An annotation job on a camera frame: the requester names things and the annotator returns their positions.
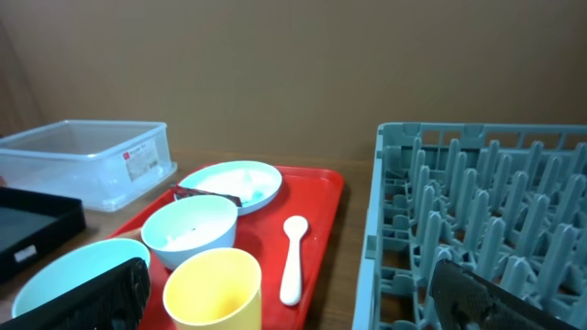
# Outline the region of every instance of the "table surface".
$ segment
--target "table surface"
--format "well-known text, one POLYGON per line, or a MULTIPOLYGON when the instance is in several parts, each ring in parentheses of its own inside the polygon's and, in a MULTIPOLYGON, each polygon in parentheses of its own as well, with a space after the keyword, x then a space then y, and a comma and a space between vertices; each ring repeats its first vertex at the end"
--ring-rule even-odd
POLYGON ((344 177, 345 188, 328 241, 327 253, 322 263, 305 329, 350 329, 365 215, 371 188, 370 161, 309 159, 213 151, 175 151, 172 153, 172 159, 177 161, 178 170, 170 179, 117 212, 86 211, 87 229, 83 233, 21 272, 11 281, 0 285, 0 323, 10 318, 12 301, 20 288, 37 271, 72 249, 106 238, 165 192, 170 184, 205 164, 229 160, 259 160, 274 165, 326 168, 338 171, 344 177))

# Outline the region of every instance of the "white spoon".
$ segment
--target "white spoon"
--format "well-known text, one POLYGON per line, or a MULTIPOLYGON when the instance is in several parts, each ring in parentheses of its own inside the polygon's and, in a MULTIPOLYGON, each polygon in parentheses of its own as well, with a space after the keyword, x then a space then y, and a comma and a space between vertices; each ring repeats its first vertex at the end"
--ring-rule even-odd
POLYGON ((290 216, 283 224, 285 235, 290 238, 290 249, 285 260, 282 287, 279 299, 283 304, 294 306, 302 298, 302 265, 300 263, 300 241, 308 230, 308 221, 303 216, 290 216))

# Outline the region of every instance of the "red tray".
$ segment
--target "red tray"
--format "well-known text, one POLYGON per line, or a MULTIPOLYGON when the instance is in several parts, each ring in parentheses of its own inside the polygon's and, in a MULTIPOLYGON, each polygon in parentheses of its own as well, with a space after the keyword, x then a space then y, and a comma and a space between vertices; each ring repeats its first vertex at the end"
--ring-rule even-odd
MULTIPOLYGON (((267 206, 238 220, 235 248, 255 256, 262 269, 263 329, 302 329, 314 287, 326 252, 344 180, 332 170, 276 167, 283 176, 282 187, 267 206), (279 300, 279 289, 289 240, 283 222, 292 215, 304 216, 310 226, 302 240, 303 291, 300 303, 292 307, 279 300)), ((141 213, 122 225, 111 237, 142 226, 155 211, 173 201, 167 191, 141 213)), ((139 330, 175 329, 165 313, 163 287, 171 272, 151 252, 149 267, 151 295, 139 330)))

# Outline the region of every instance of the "white plastic container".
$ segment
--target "white plastic container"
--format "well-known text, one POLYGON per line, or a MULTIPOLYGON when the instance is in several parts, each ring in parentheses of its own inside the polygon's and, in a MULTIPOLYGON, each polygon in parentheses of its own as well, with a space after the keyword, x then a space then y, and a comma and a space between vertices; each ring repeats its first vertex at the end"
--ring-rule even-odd
POLYGON ((165 123, 65 120, 0 138, 0 185, 79 198, 114 212, 165 180, 165 123))

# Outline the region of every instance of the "cardboard wall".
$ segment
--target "cardboard wall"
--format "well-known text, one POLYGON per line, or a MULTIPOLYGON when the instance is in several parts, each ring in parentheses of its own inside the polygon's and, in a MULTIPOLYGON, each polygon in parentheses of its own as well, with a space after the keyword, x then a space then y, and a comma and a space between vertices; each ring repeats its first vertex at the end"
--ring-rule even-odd
POLYGON ((368 160, 388 121, 587 124, 587 2, 13 0, 43 117, 368 160))
POLYGON ((0 138, 43 124, 27 76, 0 22, 0 138))

